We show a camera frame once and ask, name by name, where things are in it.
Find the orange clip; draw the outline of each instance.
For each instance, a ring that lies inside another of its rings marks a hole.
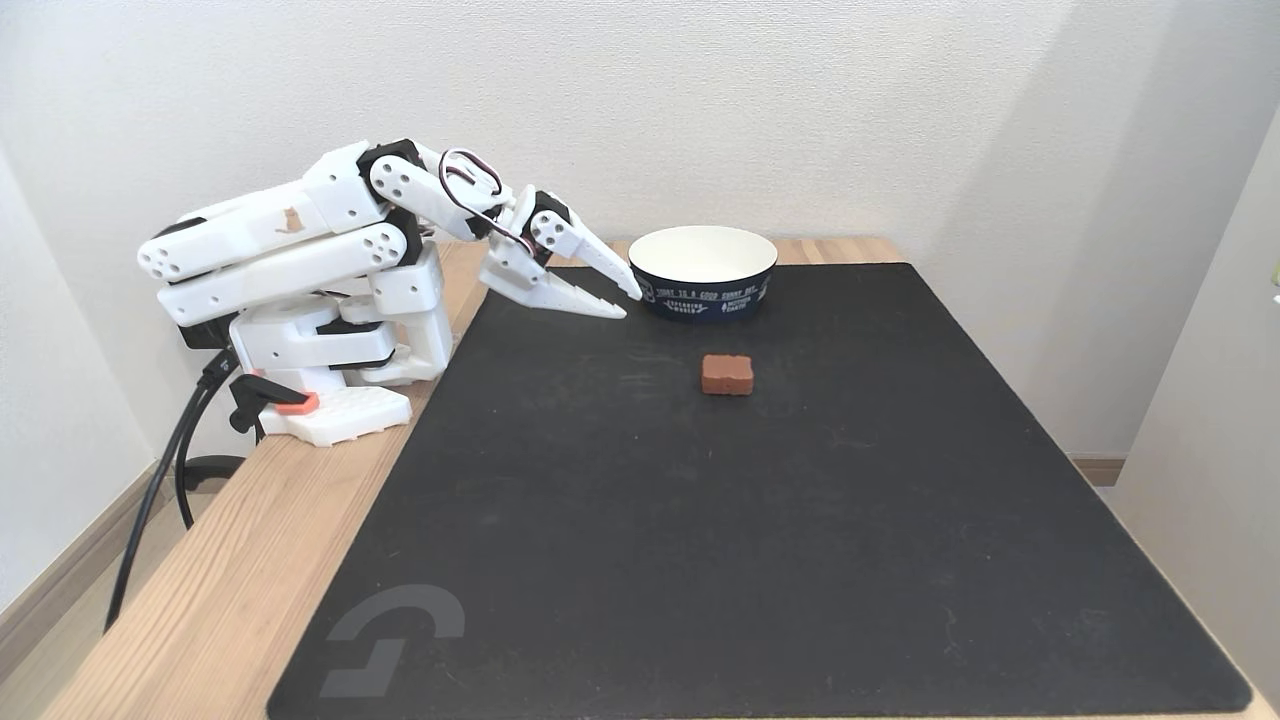
[[[280,415],[306,415],[307,413],[320,407],[320,396],[314,392],[305,393],[307,398],[302,402],[296,402],[293,405],[280,405],[276,404],[275,411]]]

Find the wooden table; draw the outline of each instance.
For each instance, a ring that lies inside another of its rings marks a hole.
[[[780,263],[892,263],[881,238],[781,241]],[[616,245],[620,254],[626,246]],[[454,345],[484,300],[479,245],[442,245]],[[413,420],[433,383],[407,389]],[[45,717],[265,717],[266,700],[408,438],[317,450],[270,437],[124,609]],[[1254,691],[1239,715],[1275,720]]]

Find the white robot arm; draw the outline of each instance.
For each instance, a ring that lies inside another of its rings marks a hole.
[[[420,220],[488,241],[480,282],[521,305],[626,315],[549,273],[553,254],[640,299],[627,264],[554,195],[513,196],[472,152],[408,140],[340,147],[300,181],[188,214],[143,243],[138,264],[170,283],[157,297],[188,346],[229,341],[247,373],[307,396],[265,409],[265,432],[328,446],[408,420],[404,396],[369,386],[433,379],[448,364],[443,274]],[[352,278],[367,293],[323,292]]]

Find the desk mat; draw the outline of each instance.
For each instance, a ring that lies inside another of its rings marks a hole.
[[[730,325],[630,306],[489,295],[273,719],[1248,705],[910,265],[778,268]],[[704,352],[750,355],[754,395],[701,395]]]

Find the navy blue bowl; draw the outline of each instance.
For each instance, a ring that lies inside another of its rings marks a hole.
[[[736,228],[689,225],[631,245],[631,270],[654,314],[684,323],[749,318],[769,290],[777,249]]]

